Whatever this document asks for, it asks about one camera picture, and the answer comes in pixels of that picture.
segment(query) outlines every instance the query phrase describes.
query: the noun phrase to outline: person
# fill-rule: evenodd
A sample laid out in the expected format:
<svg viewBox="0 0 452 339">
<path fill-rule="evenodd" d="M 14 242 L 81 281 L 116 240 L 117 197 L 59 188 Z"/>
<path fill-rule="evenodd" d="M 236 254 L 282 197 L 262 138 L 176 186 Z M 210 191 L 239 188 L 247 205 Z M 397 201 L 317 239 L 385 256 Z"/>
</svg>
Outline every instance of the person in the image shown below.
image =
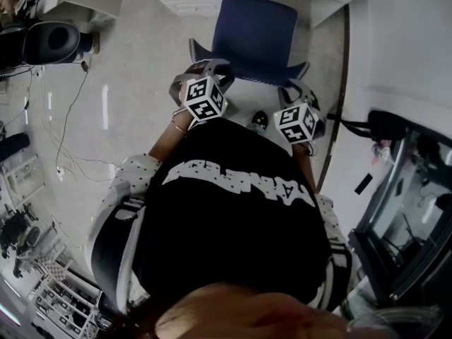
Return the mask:
<svg viewBox="0 0 452 339">
<path fill-rule="evenodd" d="M 250 129 L 192 121 L 182 105 L 124 161 L 94 220 L 85 257 L 123 313 L 105 338 L 342 338 L 324 310 L 351 256 L 307 145 L 265 138 L 264 112 Z"/>
</svg>

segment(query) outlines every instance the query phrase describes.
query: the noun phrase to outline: floor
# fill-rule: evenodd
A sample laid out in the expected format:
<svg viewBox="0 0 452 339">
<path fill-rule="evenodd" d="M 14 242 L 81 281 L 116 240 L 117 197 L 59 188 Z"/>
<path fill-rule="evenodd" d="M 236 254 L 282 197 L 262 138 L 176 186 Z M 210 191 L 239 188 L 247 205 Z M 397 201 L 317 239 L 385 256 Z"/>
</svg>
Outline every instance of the floor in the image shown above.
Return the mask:
<svg viewBox="0 0 452 339">
<path fill-rule="evenodd" d="M 344 15 L 337 12 L 314 31 L 309 31 L 309 0 L 276 0 L 299 12 L 291 64 L 304 60 L 311 68 L 304 81 L 328 111 L 337 100 L 343 59 Z M 63 134 L 64 119 L 84 79 L 79 65 L 47 66 L 41 77 L 33 76 L 28 124 L 25 115 L 8 125 L 8 135 L 26 131 L 31 150 L 44 167 L 46 188 L 31 199 L 41 220 L 51 215 L 58 231 L 87 278 L 83 245 L 91 220 L 106 194 L 115 169 L 128 156 L 148 152 L 176 109 L 167 91 L 172 79 L 190 64 L 189 38 L 205 47 L 212 42 L 216 19 L 180 18 L 158 0 L 124 0 L 121 15 L 99 26 L 101 52 L 89 61 L 90 71 L 68 118 L 64 148 L 58 166 L 55 158 Z M 23 108 L 30 75 L 12 78 L 8 94 L 0 97 L 0 119 L 10 121 Z M 107 118 L 102 118 L 102 90 L 108 89 Z M 49 107 L 48 94 L 52 93 Z M 269 114 L 279 110 L 276 89 L 267 85 L 236 81 L 227 98 L 239 108 L 232 120 L 247 124 L 259 109 Z M 326 156 L 331 128 L 317 141 L 313 158 L 316 179 Z M 283 145 L 272 125 L 268 137 Z"/>
</svg>

